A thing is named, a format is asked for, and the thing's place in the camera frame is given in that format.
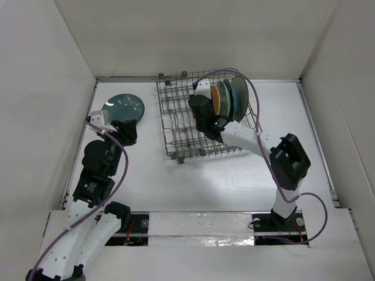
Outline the round woven bamboo tray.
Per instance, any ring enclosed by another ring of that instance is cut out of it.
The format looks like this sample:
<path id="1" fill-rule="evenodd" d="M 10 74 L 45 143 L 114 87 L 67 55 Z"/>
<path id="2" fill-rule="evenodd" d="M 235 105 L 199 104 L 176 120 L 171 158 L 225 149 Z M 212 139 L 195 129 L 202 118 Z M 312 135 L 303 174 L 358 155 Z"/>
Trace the round woven bamboo tray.
<path id="1" fill-rule="evenodd" d="M 211 85 L 210 91 L 211 91 L 211 98 L 212 98 L 214 113 L 216 115 L 219 115 L 220 107 L 221 107 L 220 91 L 216 85 Z"/>

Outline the light green flower plate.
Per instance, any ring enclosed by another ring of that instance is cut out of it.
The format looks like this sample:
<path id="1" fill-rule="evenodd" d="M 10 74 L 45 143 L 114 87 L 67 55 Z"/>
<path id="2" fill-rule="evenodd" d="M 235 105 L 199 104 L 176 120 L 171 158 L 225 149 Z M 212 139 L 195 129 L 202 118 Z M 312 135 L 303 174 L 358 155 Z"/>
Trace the light green flower plate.
<path id="1" fill-rule="evenodd" d="M 224 82 L 219 81 L 217 83 L 217 88 L 219 90 L 220 95 L 220 111 L 219 115 L 229 117 L 230 115 L 230 107 L 231 101 L 229 96 L 229 91 Z"/>

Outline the teal scalloped plate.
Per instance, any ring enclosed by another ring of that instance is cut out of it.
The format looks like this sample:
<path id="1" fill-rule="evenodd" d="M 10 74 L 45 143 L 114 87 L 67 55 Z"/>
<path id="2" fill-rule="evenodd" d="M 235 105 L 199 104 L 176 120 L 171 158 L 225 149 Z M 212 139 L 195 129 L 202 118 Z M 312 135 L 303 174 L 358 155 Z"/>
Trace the teal scalloped plate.
<path id="1" fill-rule="evenodd" d="M 236 91 L 228 79 L 224 79 L 223 82 L 229 91 L 229 97 L 230 97 L 230 102 L 231 102 L 230 117 L 232 117 L 233 119 L 236 119 L 238 115 L 238 101 L 237 101 Z"/>

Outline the cream plate tree drawing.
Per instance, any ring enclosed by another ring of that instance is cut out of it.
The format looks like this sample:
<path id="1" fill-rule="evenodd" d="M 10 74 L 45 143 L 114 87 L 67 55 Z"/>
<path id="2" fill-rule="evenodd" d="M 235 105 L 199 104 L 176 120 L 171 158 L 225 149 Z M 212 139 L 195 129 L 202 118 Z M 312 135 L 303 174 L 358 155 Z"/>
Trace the cream plate tree drawing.
<path id="1" fill-rule="evenodd" d="M 241 76 L 234 77 L 231 81 L 231 86 L 236 92 L 237 97 L 238 113 L 236 115 L 236 121 L 240 122 L 244 118 L 248 107 L 248 86 L 245 79 Z"/>

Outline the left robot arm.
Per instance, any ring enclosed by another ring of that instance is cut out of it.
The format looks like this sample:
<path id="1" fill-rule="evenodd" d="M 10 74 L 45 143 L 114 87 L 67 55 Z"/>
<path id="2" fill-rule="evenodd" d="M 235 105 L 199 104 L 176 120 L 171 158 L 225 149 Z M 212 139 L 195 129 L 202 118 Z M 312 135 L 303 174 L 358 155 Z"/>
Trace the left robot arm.
<path id="1" fill-rule="evenodd" d="M 128 156 L 124 148 L 137 141 L 137 122 L 115 120 L 107 125 L 92 115 L 85 123 L 100 139 L 84 148 L 66 228 L 40 255 L 26 280 L 85 280 L 108 240 L 117 231 L 132 231 L 130 207 L 111 197 L 122 184 L 113 176 L 121 158 Z"/>

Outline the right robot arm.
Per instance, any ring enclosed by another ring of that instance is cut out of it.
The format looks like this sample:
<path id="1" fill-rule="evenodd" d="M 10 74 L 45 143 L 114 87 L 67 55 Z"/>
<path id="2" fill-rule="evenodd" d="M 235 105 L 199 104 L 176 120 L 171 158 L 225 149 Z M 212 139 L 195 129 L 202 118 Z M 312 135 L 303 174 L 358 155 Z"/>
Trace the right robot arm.
<path id="1" fill-rule="evenodd" d="M 277 230 L 292 223 L 300 186 L 311 161 L 299 139 L 293 134 L 284 137 L 258 132 L 237 121 L 216 115 L 210 99 L 191 95 L 188 104 L 197 130 L 207 138 L 225 145 L 236 146 L 262 157 L 277 186 L 270 220 Z"/>

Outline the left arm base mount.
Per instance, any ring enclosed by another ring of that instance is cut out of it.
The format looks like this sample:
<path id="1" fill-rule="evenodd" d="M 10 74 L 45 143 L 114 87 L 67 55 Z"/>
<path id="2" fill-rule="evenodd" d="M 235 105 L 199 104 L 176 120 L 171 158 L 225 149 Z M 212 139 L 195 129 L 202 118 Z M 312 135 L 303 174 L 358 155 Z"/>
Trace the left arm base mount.
<path id="1" fill-rule="evenodd" d="M 106 243 L 106 246 L 147 246 L 149 230 L 149 213 L 131 213 L 131 220 L 126 228 L 117 231 Z"/>

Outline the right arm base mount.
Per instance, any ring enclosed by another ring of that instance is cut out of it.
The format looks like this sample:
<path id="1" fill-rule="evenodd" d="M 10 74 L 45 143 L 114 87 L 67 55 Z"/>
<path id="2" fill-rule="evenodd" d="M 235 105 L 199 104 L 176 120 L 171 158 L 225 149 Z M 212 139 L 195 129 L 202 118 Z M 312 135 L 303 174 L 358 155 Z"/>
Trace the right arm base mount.
<path id="1" fill-rule="evenodd" d="M 255 245 L 287 245 L 302 243 L 308 239 L 304 218 L 301 212 L 295 213 L 287 222 L 274 222 L 271 213 L 254 213 L 248 228 L 253 230 Z"/>

